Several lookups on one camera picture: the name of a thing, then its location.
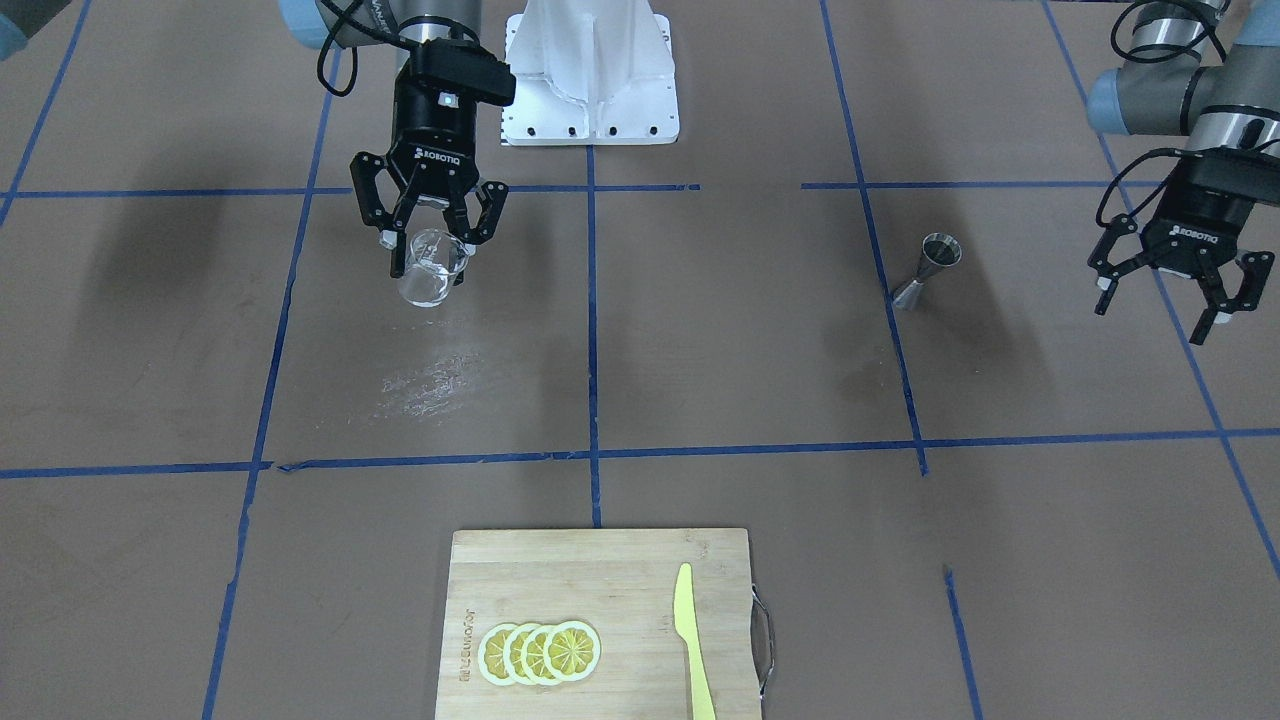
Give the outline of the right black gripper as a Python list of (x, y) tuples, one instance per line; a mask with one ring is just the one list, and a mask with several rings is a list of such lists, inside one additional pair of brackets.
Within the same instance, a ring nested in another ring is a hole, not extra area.
[[(476, 124), (475, 97), (421, 86), (407, 76), (396, 78), (392, 146), (387, 160), (360, 151), (349, 163), (362, 222), (379, 232), (384, 249), (396, 251), (407, 228), (399, 204), (388, 210), (381, 201), (378, 177), (387, 168), (403, 199), (442, 211), (447, 209), (445, 225), (467, 256), (493, 238), (509, 186), (499, 181), (479, 182)], [(468, 220), (470, 195), (480, 205), (475, 225)]]

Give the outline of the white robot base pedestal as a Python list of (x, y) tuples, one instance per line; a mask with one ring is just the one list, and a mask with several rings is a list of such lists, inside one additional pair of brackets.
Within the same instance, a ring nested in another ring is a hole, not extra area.
[(648, 1), (530, 1), (506, 20), (517, 81), (507, 146), (649, 146), (678, 141), (671, 23)]

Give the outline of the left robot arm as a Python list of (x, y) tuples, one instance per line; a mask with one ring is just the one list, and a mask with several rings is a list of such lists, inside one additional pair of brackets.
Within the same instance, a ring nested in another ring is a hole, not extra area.
[(1123, 64), (1101, 74), (1085, 102), (1103, 135), (1183, 137), (1181, 149), (1148, 159), (1175, 167), (1149, 195), (1155, 213), (1097, 214), (1102, 229), (1088, 256), (1097, 275), (1097, 314), (1119, 282), (1149, 266), (1193, 279), (1206, 307), (1190, 334), (1202, 345), (1219, 324), (1260, 306), (1276, 256), (1244, 252), (1238, 240), (1257, 205), (1279, 202), (1279, 6), (1256, 1), (1231, 46), (1217, 29), (1226, 1), (1134, 1)]

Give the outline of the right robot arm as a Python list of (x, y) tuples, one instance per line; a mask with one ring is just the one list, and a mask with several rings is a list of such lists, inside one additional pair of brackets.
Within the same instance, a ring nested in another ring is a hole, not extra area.
[(317, 78), (335, 49), (396, 47), (390, 147), (357, 152), (349, 173), (364, 224), (392, 254), (392, 273), (410, 260), (410, 220), (421, 206), (438, 209), (466, 249), (497, 232), (507, 184), (476, 167), (477, 108), (508, 108), (516, 78), (480, 40), (476, 1), (282, 1), (282, 19), (303, 46), (317, 50)]

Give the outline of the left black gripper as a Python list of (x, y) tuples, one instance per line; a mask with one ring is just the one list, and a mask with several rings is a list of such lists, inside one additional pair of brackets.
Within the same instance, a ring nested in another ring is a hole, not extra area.
[[(1111, 220), (1088, 256), (1097, 274), (1100, 299), (1094, 314), (1102, 316), (1117, 292), (1119, 281), (1140, 266), (1152, 265), (1196, 279), (1206, 301), (1190, 334), (1192, 345), (1203, 345), (1217, 324), (1230, 322), (1235, 313), (1254, 311), (1275, 264), (1275, 252), (1240, 252), (1239, 236), (1253, 210), (1243, 196), (1219, 193), (1180, 181), (1169, 181), (1155, 214), (1140, 232), (1142, 251), (1120, 263), (1110, 254), (1116, 242), (1138, 233), (1135, 220)], [(1219, 270), (1231, 261), (1242, 274), (1234, 295), (1229, 295)]]

